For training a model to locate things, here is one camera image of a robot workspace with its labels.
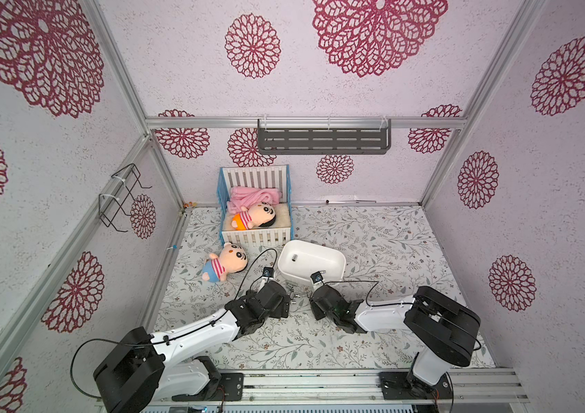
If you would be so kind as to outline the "white plastic storage box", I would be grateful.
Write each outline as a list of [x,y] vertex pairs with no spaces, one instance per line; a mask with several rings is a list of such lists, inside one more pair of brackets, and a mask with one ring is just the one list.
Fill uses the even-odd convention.
[[[292,256],[299,258],[292,261]],[[316,271],[323,273],[325,282],[343,280],[347,259],[340,251],[320,244],[301,240],[291,240],[285,244],[278,259],[278,269],[289,282],[311,287],[311,275]]]

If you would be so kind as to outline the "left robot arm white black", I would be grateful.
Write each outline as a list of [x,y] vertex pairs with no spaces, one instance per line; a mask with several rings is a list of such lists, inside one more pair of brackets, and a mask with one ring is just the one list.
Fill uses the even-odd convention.
[[287,318],[290,301],[271,280],[197,322],[154,333],[130,330],[93,373],[106,411],[141,412],[153,399],[210,396],[220,373],[202,353],[256,332],[270,318]]

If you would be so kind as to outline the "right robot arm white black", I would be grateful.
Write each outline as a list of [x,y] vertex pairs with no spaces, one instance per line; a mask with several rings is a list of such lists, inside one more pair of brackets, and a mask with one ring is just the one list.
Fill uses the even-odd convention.
[[328,283],[314,286],[311,311],[348,334],[407,329],[424,345],[407,376],[408,386],[426,390],[448,377],[453,367],[467,368],[481,349],[481,318],[438,290],[424,286],[402,299],[349,301]]

